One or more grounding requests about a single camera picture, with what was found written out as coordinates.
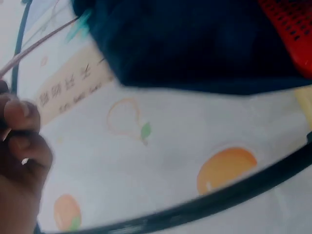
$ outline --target teal object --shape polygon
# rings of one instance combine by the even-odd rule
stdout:
[[[82,30],[82,38],[86,38],[89,34],[89,27],[87,25],[87,20],[91,16],[92,11],[90,9],[86,10],[81,17],[76,21],[74,27],[69,31],[65,39],[65,43],[69,43],[79,32]]]

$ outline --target orange print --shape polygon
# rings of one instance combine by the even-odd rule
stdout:
[[[80,227],[80,207],[71,195],[64,194],[56,200],[54,220],[60,231],[76,231]]]
[[[257,166],[257,160],[246,149],[232,147],[220,151],[201,167],[197,177],[197,189],[203,195],[224,186]]]
[[[111,123],[111,118],[112,118],[112,111],[119,105],[123,105],[123,104],[131,104],[131,106],[133,107],[134,111],[135,111],[135,122],[136,125],[140,128],[141,130],[141,135],[136,135],[135,133],[132,132],[127,132],[127,131],[121,131],[118,130],[118,127],[113,126]],[[140,109],[138,107],[137,102],[133,99],[133,98],[125,98],[122,99],[118,102],[116,102],[111,109],[108,112],[107,115],[107,119],[106,119],[106,123],[107,123],[107,127],[109,129],[110,132],[112,132],[115,135],[120,135],[120,136],[127,136],[129,138],[132,138],[134,140],[139,140],[142,141],[142,143],[144,145],[147,145],[147,137],[151,134],[151,126],[149,123],[145,123],[145,124],[141,124],[140,123]]]

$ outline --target white fabric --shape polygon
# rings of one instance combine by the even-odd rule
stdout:
[[[0,11],[7,2],[0,5]],[[31,12],[38,1],[33,4]],[[44,32],[36,33],[50,19],[52,9],[53,4],[38,13],[41,17],[25,34],[24,48],[73,18],[68,1],[61,0],[54,24],[49,22]],[[64,194],[70,194],[79,206],[80,229],[107,225],[196,198],[200,169],[224,149],[242,147],[253,154],[257,166],[244,177],[306,143],[309,128],[293,91],[240,98],[122,88],[111,81],[111,73],[105,61],[100,62],[90,38],[78,34],[65,44],[69,30],[57,34],[20,64],[18,95],[38,104],[42,134],[55,154],[39,214],[45,232],[60,232],[54,205]],[[84,78],[88,64],[89,76]],[[59,83],[61,93],[57,91]],[[141,140],[146,123],[151,132]],[[311,173],[307,169],[237,207],[159,233],[310,233]]]

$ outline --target fingernail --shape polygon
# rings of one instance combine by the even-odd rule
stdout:
[[[29,115],[29,108],[28,108],[27,103],[21,101],[20,106],[21,106],[21,109],[23,110],[24,117],[27,117]]]
[[[24,150],[30,146],[29,139],[25,137],[12,137],[10,141],[13,141],[20,150]]]

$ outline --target black wire frame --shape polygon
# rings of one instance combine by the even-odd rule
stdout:
[[[32,0],[27,2],[20,24],[19,36],[15,49],[16,54],[21,50],[23,34],[31,2]],[[16,66],[12,73],[13,93],[16,93],[17,91],[18,71],[19,67]],[[311,165],[312,143],[308,143],[295,153],[270,167],[212,194],[202,196],[152,215],[113,225],[76,232],[66,232],[63,234],[146,234],[180,226],[222,212],[265,193]],[[43,234],[40,231],[39,225],[36,226],[34,234]]]

